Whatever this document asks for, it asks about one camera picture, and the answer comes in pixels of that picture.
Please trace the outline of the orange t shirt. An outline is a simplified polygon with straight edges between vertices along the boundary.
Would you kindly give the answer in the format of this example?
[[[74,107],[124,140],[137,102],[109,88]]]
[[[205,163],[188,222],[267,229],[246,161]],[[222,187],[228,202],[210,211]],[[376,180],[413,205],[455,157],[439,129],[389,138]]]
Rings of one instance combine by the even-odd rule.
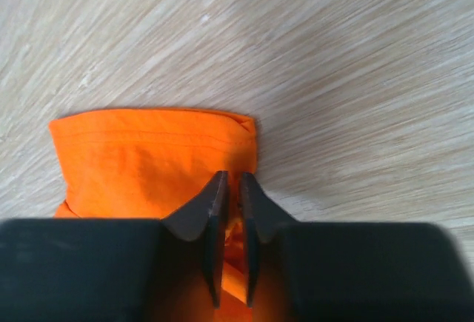
[[[245,305],[242,174],[257,167],[256,126],[235,113],[192,109],[98,110],[55,120],[50,131],[67,184],[59,218],[163,218],[215,172],[230,177],[224,305],[217,321],[284,321],[280,294]]]

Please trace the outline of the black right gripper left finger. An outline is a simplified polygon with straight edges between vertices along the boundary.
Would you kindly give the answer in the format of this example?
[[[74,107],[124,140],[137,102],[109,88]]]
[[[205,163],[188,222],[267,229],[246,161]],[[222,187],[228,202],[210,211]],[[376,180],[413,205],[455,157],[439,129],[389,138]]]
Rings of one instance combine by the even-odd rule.
[[[1,222],[3,321],[211,321],[221,300],[228,178],[163,219]]]

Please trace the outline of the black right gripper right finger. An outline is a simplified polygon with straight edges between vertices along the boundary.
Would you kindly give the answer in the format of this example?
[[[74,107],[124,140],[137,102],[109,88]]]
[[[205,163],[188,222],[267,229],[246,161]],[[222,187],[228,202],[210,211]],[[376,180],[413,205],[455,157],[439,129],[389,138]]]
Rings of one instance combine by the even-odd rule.
[[[298,221],[240,182],[254,321],[471,321],[473,281],[428,223]]]

